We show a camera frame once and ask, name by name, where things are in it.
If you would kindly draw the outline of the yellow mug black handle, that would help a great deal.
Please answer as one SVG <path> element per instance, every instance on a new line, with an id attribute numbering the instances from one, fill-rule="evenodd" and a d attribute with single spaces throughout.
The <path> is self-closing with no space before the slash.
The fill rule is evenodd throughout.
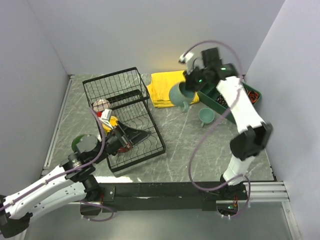
<path id="1" fill-rule="evenodd" d="M 116 116 L 111 116 L 109 120 L 101 118 L 102 127 L 106 133 L 109 133 L 118 126 L 118 118 Z"/>

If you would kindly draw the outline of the grey-green ceramic mug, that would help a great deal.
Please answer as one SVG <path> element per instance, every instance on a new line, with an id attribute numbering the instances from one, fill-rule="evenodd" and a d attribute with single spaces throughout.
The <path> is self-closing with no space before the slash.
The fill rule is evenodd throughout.
<path id="1" fill-rule="evenodd" d="M 181 81 L 175 84 L 168 93 L 170 102 L 182 109 L 183 113 L 188 112 L 189 105 L 195 98 L 196 93 L 186 89 L 186 83 Z"/>

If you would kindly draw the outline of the pink iridescent mug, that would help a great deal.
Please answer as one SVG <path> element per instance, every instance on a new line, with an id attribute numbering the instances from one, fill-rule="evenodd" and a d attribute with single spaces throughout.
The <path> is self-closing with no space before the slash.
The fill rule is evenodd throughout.
<path id="1" fill-rule="evenodd" d="M 107 99 L 101 98 L 92 104 L 92 109 L 97 112 L 103 112 L 105 109 L 110 109 L 111 105 Z"/>

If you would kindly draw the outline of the red mug black handle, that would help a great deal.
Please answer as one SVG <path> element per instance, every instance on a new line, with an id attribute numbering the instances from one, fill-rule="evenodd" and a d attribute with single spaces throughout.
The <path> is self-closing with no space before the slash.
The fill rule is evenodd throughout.
<path id="1" fill-rule="evenodd" d="M 118 149 L 118 153 L 126 153 L 130 150 L 130 148 L 127 148 L 127 147 L 121 147 Z"/>

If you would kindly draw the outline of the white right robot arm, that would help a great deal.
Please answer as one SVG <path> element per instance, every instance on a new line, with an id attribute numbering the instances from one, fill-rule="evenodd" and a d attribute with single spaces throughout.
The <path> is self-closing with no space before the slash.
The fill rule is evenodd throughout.
<path id="1" fill-rule="evenodd" d="M 186 65 L 183 76 L 187 89 L 193 93 L 210 84 L 224 98 L 228 108 L 221 118 L 232 115 L 237 127 L 237 136 L 229 143 L 231 158 L 220 180 L 213 187 L 224 199 L 231 199 L 236 193 L 253 160 L 263 151 L 273 131 L 255 110 L 241 79 L 241 74 L 232 63 L 223 63 L 218 48 L 202 51 L 202 66 L 194 65 L 195 56 L 186 51 L 179 57 L 179 63 Z"/>

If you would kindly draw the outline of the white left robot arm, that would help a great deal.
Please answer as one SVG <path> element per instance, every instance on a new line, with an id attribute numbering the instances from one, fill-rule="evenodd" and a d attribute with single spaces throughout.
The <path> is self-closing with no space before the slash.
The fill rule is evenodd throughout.
<path id="1" fill-rule="evenodd" d="M 77 136 L 72 153 L 60 165 L 30 186 L 0 198 L 0 232 L 4 238 L 23 237 L 31 221 L 75 201 L 94 201 L 102 194 L 93 176 L 95 164 L 121 148 L 130 149 L 151 135 L 149 130 L 121 122 L 108 135 Z"/>

